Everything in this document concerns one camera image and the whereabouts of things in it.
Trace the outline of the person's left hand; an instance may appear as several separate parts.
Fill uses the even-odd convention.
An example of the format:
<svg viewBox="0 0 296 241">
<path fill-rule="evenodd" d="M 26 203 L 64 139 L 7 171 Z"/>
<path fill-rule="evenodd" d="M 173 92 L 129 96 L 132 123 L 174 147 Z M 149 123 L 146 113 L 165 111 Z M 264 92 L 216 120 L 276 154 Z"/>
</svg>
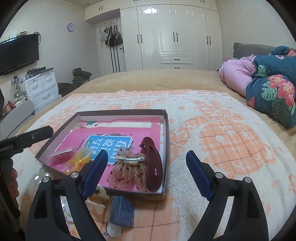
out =
<svg viewBox="0 0 296 241">
<path fill-rule="evenodd" d="M 18 182 L 17 182 L 18 173 L 13 168 L 10 175 L 10 182 L 8 184 L 8 191 L 10 193 L 11 198 L 17 198 L 19 196 L 18 191 Z"/>
</svg>

